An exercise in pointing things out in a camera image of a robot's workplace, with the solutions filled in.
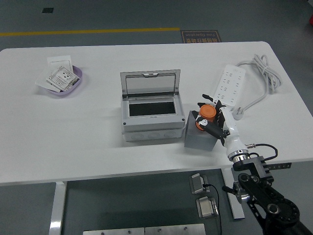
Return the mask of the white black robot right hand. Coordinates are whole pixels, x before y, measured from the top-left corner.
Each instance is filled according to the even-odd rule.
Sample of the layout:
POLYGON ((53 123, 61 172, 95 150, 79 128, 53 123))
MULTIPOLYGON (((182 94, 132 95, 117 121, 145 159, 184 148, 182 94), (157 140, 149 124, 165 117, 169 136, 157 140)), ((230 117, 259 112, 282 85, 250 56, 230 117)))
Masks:
POLYGON ((200 110, 192 111, 196 126, 221 141, 230 161, 236 163, 248 159, 248 149, 240 140, 231 109, 209 95, 203 94, 202 96, 212 103, 199 102, 200 110))

